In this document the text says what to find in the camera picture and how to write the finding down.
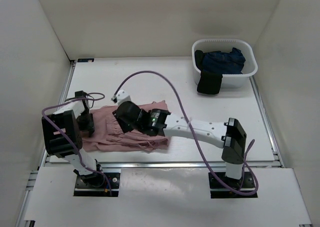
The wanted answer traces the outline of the pink trousers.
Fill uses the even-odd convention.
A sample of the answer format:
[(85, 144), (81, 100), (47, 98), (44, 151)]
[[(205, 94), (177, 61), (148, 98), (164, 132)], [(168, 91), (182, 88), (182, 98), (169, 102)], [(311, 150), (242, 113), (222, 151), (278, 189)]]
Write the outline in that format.
[(152, 152), (166, 150), (170, 139), (164, 136), (148, 136), (137, 130), (123, 133), (113, 115), (117, 106), (105, 105), (93, 109), (94, 133), (82, 138), (82, 148), (86, 152)]

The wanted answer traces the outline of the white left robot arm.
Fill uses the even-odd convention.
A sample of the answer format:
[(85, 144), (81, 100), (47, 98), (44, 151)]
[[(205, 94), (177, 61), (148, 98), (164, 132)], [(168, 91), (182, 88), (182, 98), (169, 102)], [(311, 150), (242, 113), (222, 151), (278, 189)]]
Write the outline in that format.
[(89, 93), (76, 91), (64, 103), (44, 108), (41, 123), (47, 154), (69, 162), (85, 184), (99, 188), (106, 183), (102, 167), (83, 147), (83, 135), (95, 132), (90, 101), (95, 99)]

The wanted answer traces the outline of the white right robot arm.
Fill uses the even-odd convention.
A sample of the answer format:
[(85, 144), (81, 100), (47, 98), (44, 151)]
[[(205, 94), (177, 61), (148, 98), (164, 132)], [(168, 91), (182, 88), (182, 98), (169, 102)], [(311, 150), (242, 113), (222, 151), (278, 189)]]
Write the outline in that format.
[(226, 184), (236, 187), (242, 182), (247, 134), (237, 119), (191, 121), (164, 109), (144, 110), (131, 101), (121, 103), (113, 115), (124, 133), (136, 130), (150, 137), (194, 139), (222, 149)]

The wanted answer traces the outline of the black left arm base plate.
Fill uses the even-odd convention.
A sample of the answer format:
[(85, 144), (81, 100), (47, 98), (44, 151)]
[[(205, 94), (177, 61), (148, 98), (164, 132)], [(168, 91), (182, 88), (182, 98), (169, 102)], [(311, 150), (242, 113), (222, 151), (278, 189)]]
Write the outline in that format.
[(107, 179), (98, 173), (80, 175), (77, 170), (73, 195), (75, 197), (118, 197), (120, 189), (120, 172), (104, 172)]

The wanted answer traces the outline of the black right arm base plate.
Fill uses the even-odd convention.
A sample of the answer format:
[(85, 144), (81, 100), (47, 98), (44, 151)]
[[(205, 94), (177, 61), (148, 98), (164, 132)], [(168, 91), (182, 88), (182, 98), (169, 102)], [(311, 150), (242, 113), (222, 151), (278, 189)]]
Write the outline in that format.
[[(256, 188), (254, 178), (249, 171), (245, 171), (244, 176), (241, 179), (228, 178), (226, 177), (225, 172), (217, 172), (216, 175), (227, 185), (239, 192), (249, 193)], [(228, 190), (227, 188), (223, 187), (210, 172), (208, 173), (208, 180), (210, 197), (212, 199), (252, 199), (258, 197), (257, 192), (253, 195), (239, 195)]]

